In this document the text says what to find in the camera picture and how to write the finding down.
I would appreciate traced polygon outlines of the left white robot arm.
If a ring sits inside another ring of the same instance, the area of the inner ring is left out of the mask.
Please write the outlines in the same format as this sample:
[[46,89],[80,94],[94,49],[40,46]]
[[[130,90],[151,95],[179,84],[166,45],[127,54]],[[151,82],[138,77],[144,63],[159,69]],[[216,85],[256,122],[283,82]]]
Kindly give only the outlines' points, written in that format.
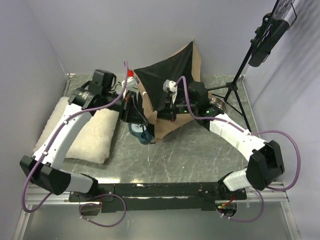
[[68,191],[79,192],[87,201],[98,197],[97,179],[82,173],[63,171],[62,165],[83,127],[101,111],[116,112],[124,122],[143,123],[137,94],[128,90],[129,84],[134,81],[134,72],[127,71],[120,93],[112,90],[116,78],[112,72],[97,69],[91,81],[73,91],[49,137],[31,157],[23,156],[20,160],[27,183],[35,184],[54,195]]

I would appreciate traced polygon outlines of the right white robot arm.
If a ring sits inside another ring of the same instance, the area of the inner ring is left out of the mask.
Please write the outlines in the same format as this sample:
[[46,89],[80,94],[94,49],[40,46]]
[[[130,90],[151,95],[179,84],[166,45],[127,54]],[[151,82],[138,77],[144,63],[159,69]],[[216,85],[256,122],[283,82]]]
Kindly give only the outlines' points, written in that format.
[[247,160],[242,170],[228,173],[219,180],[218,193],[223,199],[230,199],[237,190],[253,187],[264,190],[285,172],[281,148],[277,142],[267,142],[242,128],[225,112],[226,104],[219,98],[209,98],[202,82],[183,84],[186,99],[176,103],[178,84],[172,80],[163,83],[168,94],[164,112],[175,121],[177,114],[191,114],[198,124],[220,136]]

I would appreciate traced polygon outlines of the tan fabric pet tent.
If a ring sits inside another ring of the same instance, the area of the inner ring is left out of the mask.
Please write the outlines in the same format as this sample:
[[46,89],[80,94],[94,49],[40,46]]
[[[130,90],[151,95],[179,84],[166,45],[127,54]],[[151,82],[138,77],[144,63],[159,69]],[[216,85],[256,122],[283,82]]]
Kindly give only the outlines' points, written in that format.
[[[143,113],[148,120],[147,130],[155,140],[163,139],[166,135],[193,120],[186,106],[184,76],[192,113],[195,115],[208,108],[210,100],[208,90],[201,82],[201,56],[196,44],[191,41],[172,56],[149,66],[134,69],[134,75],[139,83],[139,100]],[[177,95],[163,91],[165,80],[176,82]],[[166,100],[172,98],[174,104],[185,104],[185,113],[177,114],[175,121],[160,118],[160,110]]]

